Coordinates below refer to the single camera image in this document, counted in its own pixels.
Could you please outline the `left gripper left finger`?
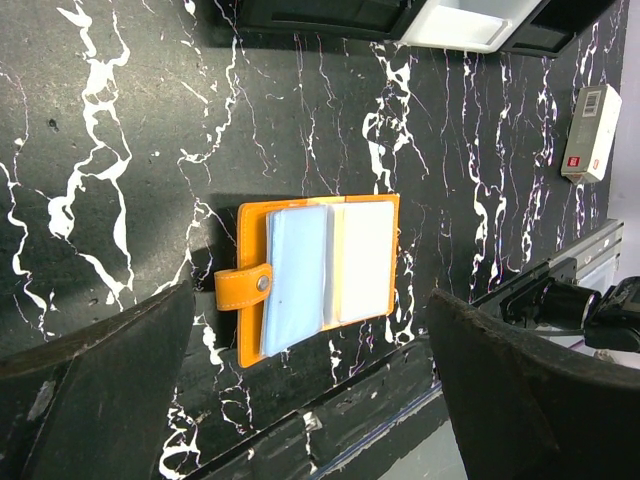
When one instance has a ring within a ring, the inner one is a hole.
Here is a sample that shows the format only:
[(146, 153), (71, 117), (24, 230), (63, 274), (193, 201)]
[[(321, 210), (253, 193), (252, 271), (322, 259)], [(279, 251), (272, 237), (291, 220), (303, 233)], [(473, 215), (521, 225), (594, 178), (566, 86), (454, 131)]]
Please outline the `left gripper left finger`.
[(183, 282), (3, 358), (2, 478), (150, 478), (194, 310)]

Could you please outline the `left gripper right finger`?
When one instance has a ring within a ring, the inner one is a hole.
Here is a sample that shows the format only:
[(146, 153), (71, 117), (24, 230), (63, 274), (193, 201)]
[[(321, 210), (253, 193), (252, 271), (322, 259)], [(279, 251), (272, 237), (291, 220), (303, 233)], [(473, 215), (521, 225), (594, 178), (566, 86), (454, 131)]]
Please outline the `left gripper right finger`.
[(435, 289), (427, 329), (470, 479), (636, 479), (639, 372)]

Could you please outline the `orange leather card holder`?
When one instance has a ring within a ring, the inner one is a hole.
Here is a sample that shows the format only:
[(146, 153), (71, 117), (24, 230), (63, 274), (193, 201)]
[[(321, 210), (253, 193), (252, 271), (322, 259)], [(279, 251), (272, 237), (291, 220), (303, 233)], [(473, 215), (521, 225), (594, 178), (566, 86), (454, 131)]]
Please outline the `orange leather card holder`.
[(216, 306), (237, 314), (248, 368), (395, 305), (396, 193), (244, 203), (237, 266), (215, 273)]

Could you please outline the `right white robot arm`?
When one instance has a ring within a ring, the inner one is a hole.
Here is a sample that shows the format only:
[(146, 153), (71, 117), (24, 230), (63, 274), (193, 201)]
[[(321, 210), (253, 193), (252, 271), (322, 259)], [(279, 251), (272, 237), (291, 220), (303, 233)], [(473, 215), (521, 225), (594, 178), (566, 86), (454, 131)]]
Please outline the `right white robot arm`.
[(499, 303), (504, 322), (561, 336), (580, 335), (594, 349), (639, 352), (639, 278), (627, 277), (605, 293), (554, 278), (521, 287)]

